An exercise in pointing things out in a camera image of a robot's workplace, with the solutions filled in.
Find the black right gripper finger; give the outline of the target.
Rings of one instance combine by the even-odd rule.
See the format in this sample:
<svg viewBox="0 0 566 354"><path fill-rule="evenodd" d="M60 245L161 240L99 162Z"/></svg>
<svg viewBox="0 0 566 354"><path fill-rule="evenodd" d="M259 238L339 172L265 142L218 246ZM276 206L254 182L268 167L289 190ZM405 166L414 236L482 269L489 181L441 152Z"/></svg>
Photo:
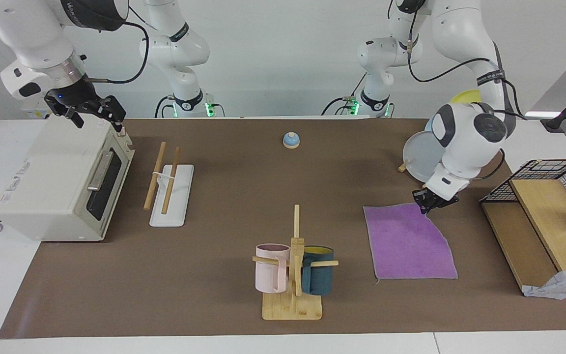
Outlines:
<svg viewBox="0 0 566 354"><path fill-rule="evenodd" d="M110 121L112 124L122 124L126 116L126 111L119 103L116 96L109 95L106 98L99 98L99 108L97 116Z"/></svg>
<svg viewBox="0 0 566 354"><path fill-rule="evenodd" d="M66 113L64 114L66 119L72 121L72 123L78 128L83 128L85 121L81 118L79 113L77 112L76 108L67 108Z"/></svg>

